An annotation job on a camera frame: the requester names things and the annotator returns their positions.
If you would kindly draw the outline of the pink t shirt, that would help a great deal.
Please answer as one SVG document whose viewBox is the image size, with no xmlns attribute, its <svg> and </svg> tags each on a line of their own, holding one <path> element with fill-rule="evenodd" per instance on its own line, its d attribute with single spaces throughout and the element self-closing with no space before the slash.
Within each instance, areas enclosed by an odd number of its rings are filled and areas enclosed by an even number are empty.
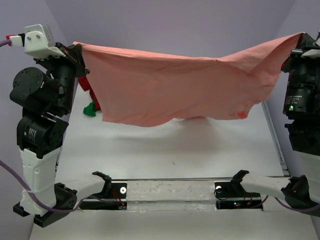
<svg viewBox="0 0 320 240">
<path fill-rule="evenodd" d="M 247 118 L 268 99 L 301 33 L 218 58 L 82 43 L 102 120 L 155 127 L 172 119 Z"/>
</svg>

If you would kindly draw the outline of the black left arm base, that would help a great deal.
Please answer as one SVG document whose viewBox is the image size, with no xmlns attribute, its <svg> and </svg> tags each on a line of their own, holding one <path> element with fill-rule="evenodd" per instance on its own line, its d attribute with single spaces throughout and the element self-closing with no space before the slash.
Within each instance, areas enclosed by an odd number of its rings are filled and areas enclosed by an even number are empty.
<svg viewBox="0 0 320 240">
<path fill-rule="evenodd" d="M 81 210 L 125 211 L 127 210 L 127 188 L 126 181 L 113 181 L 108 193 L 88 197 L 79 208 Z"/>
</svg>

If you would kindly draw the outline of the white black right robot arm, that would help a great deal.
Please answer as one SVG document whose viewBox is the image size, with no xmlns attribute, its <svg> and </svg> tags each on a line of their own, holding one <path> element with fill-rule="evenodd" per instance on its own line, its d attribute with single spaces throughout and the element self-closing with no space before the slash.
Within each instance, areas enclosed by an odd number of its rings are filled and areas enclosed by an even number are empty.
<svg viewBox="0 0 320 240">
<path fill-rule="evenodd" d="M 320 215 L 320 38 L 302 33 L 281 61 L 288 75 L 283 114 L 288 122 L 284 150 L 289 177 L 275 178 L 240 170 L 231 179 L 235 196 L 259 193 L 283 207 L 310 216 Z"/>
</svg>

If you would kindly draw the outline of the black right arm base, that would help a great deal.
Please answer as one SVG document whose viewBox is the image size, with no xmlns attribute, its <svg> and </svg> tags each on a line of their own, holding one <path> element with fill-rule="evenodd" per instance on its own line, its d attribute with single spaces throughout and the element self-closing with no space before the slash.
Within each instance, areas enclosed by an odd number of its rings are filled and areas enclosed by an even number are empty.
<svg viewBox="0 0 320 240">
<path fill-rule="evenodd" d="M 229 181 L 218 181 L 214 183 L 213 192 L 217 210 L 244 210 L 263 209 L 265 197 L 256 192 L 245 192 Z"/>
</svg>

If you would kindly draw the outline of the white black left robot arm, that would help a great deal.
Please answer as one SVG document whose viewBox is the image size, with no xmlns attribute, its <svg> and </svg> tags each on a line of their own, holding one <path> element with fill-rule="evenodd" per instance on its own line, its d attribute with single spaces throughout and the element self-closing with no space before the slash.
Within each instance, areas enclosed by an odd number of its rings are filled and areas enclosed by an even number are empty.
<svg viewBox="0 0 320 240">
<path fill-rule="evenodd" d="M 57 159 L 68 123 L 62 117 L 72 110 L 75 82 L 89 73 L 79 44 L 56 43 L 57 53 L 34 60 L 13 79 L 10 100 L 22 107 L 16 128 L 25 187 L 21 201 L 13 208 L 20 216 L 33 216 L 44 228 L 66 217 L 88 197 L 110 194 L 112 180 L 95 171 L 68 185 L 57 183 Z"/>
</svg>

